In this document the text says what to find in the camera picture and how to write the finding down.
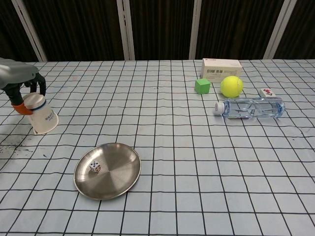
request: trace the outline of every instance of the green cube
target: green cube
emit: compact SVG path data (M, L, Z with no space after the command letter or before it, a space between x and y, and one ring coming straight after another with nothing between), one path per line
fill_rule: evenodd
M208 93L210 90L210 82L207 79L199 79L195 82L195 91L199 94Z

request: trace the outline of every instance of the white paper cup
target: white paper cup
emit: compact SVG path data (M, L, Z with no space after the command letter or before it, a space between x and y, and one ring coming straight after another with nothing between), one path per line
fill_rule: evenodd
M27 116L33 126L34 134L45 134L53 130L58 122L58 115L51 109L43 95L31 92L23 97L24 105L33 111Z

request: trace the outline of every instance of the metal plate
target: metal plate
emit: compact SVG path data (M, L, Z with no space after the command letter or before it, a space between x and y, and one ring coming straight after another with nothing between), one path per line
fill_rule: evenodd
M94 173L90 163L101 169ZM125 144L102 144L87 152L74 170L74 184L84 196L108 200L128 191L138 180L141 161L138 153Z

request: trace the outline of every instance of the water bottle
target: water bottle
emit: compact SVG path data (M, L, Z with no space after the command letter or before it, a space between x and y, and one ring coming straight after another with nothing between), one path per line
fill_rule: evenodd
M284 102L279 97L228 98L216 103L215 114L227 118L278 118L284 109Z

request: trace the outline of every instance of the tennis ball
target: tennis ball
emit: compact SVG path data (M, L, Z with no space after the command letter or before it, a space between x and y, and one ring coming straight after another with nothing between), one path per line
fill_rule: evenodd
M237 97L243 89L243 82L237 76L228 76L221 82L221 92L226 97Z

